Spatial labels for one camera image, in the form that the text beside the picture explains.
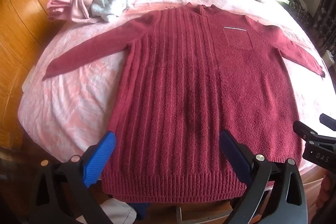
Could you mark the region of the person right hand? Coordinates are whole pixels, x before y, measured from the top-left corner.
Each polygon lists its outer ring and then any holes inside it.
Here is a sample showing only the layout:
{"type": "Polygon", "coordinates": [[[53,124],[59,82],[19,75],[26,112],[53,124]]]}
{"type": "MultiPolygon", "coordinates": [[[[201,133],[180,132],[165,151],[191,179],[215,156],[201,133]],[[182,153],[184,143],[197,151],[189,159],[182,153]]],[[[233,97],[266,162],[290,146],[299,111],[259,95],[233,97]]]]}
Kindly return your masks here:
{"type": "Polygon", "coordinates": [[[323,178],[321,182],[321,188],[319,190],[319,194],[317,196],[315,205],[316,205],[316,211],[320,210],[324,207],[325,204],[328,204],[331,199],[331,177],[329,173],[325,174],[325,177],[323,178]]]}

